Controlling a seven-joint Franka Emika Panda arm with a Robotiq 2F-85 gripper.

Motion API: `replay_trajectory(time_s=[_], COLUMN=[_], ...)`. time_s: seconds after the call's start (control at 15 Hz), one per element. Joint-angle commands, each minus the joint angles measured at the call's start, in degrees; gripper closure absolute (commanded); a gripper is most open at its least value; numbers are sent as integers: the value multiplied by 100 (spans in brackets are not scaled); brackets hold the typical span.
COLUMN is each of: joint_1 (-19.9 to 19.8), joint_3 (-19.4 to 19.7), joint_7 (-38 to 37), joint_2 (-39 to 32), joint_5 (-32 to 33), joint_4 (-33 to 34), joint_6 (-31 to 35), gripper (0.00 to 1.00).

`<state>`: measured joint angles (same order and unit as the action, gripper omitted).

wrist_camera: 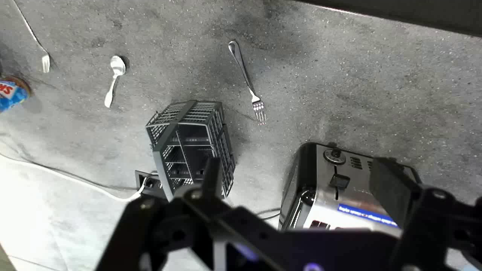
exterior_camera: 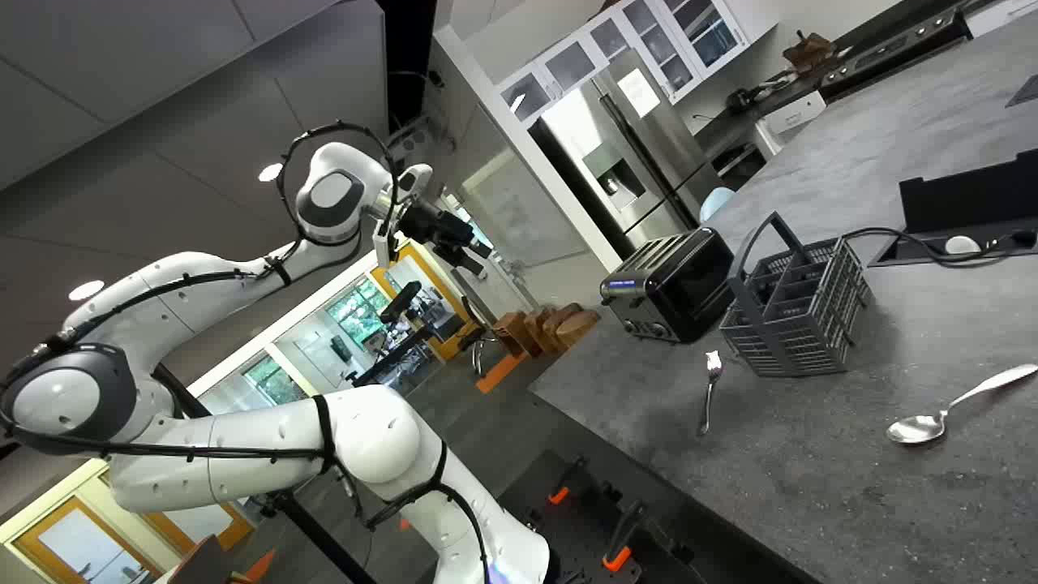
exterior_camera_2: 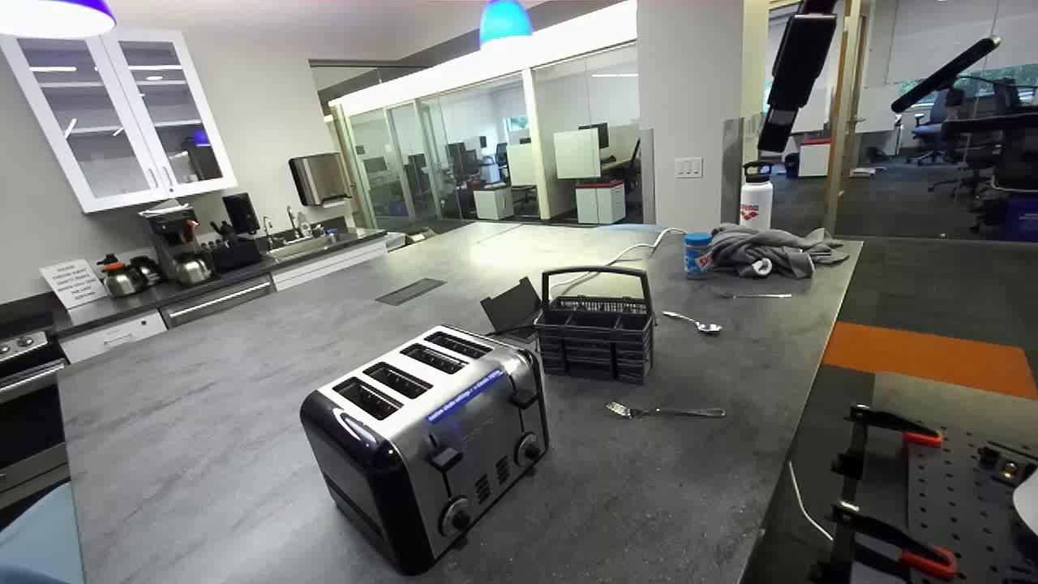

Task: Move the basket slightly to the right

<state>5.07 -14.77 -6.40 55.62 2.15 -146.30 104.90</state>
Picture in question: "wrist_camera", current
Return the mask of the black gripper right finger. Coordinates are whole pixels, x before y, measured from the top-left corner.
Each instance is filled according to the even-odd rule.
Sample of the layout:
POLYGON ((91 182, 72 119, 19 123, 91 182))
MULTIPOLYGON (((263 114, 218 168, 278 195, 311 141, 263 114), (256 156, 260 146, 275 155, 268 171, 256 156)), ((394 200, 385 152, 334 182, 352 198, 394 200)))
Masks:
POLYGON ((451 271, 448 248, 472 266, 482 265, 480 200, 466 204, 441 188, 423 186, 388 158, 371 161, 368 189, 402 228, 390 256, 393 269, 451 271))

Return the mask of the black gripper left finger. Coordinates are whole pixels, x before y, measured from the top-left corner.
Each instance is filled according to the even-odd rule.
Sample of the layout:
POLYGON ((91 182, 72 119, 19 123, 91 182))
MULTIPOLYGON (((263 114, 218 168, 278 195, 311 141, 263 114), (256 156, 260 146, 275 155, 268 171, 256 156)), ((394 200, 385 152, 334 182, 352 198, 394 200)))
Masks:
POLYGON ((203 183, 167 201, 150 191, 130 200, 117 221, 94 271, 161 271, 168 254, 188 248, 212 271, 236 271, 219 216, 230 207, 219 198, 218 158, 209 158, 203 183))

